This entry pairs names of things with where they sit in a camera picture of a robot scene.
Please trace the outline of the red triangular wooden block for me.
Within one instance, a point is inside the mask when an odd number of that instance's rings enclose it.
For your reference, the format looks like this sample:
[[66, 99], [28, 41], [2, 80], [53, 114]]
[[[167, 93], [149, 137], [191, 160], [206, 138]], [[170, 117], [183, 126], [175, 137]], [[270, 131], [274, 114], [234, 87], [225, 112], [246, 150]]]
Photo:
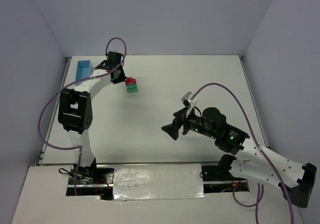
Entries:
[[128, 77], [125, 81], [126, 86], [128, 85], [136, 85], [137, 81], [136, 79], [132, 78], [132, 77]]

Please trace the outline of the green arched hospital block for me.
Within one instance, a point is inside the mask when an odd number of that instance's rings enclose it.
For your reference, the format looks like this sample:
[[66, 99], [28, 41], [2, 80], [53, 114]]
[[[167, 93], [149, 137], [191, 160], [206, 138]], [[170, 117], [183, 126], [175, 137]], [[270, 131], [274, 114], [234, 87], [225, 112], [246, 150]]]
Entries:
[[127, 87], [126, 87], [126, 91], [127, 91], [127, 93], [136, 93], [136, 92], [138, 92], [138, 89], [135, 89], [135, 88], [127, 88]]

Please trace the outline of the green rectangular wooden block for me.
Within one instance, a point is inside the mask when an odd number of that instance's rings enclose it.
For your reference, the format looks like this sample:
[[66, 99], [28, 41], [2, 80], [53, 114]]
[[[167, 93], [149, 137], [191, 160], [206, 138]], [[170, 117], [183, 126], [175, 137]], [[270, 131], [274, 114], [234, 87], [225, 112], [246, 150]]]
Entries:
[[138, 88], [136, 83], [127, 84], [126, 87], [127, 87], [127, 88], [135, 88], [135, 89]]

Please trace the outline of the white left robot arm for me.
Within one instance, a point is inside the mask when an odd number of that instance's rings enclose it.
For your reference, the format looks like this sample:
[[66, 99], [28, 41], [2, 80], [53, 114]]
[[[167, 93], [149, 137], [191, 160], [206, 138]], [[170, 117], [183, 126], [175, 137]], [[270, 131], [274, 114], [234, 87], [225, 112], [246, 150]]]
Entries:
[[107, 85], [121, 83], [126, 75], [121, 62], [124, 56], [110, 51], [93, 70], [89, 79], [80, 81], [75, 88], [65, 88], [60, 94], [58, 122], [75, 148], [73, 168], [83, 177], [94, 179], [97, 163], [91, 149], [89, 127], [93, 122], [92, 100]]

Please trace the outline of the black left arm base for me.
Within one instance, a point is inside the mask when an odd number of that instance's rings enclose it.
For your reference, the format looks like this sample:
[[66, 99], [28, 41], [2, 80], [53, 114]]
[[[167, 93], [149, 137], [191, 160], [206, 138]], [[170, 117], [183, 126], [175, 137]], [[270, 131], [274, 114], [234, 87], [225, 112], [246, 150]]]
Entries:
[[77, 164], [74, 164], [70, 171], [59, 168], [58, 172], [86, 184], [105, 184], [108, 189], [114, 182], [114, 168], [98, 168], [95, 159], [90, 166], [78, 167]]

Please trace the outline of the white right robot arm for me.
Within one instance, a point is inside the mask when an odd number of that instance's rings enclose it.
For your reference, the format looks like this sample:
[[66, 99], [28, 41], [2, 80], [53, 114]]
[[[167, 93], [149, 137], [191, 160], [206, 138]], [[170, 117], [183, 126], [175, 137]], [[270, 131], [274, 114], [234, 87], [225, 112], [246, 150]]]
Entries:
[[194, 131], [214, 140], [224, 155], [218, 163], [223, 176], [253, 180], [280, 189], [283, 197], [299, 208], [306, 208], [316, 180], [317, 168], [311, 163], [291, 161], [269, 148], [256, 145], [253, 138], [227, 123], [217, 108], [206, 108], [201, 116], [183, 108], [174, 113], [172, 123], [162, 130], [174, 140], [179, 129], [186, 135]]

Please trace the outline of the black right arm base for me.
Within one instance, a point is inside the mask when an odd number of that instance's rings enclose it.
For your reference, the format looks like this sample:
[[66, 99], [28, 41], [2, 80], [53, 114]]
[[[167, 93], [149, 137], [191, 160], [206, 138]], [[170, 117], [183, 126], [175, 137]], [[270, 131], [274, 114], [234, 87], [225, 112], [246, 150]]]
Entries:
[[203, 191], [210, 193], [249, 192], [246, 179], [235, 178], [229, 172], [218, 168], [218, 165], [203, 165], [199, 175], [203, 181]]

